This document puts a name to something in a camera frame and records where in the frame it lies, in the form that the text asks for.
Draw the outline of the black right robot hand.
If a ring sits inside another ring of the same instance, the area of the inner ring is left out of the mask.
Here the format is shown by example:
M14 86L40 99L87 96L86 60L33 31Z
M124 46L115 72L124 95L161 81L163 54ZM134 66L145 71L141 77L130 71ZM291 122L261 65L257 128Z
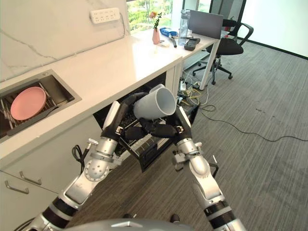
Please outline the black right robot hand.
M143 130L152 136L170 138L175 144L192 138L190 121L181 106L177 106L175 113L167 116L164 121L165 124L155 124L145 118L139 119Z

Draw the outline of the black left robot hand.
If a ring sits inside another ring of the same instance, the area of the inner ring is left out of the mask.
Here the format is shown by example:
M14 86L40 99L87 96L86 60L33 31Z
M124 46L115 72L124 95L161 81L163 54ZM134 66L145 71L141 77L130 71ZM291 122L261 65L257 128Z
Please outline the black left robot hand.
M121 103L114 101L104 121L101 137L106 137L118 142L121 132L117 131L117 129L122 119L129 111L130 106L147 94L146 92L134 93L126 97Z

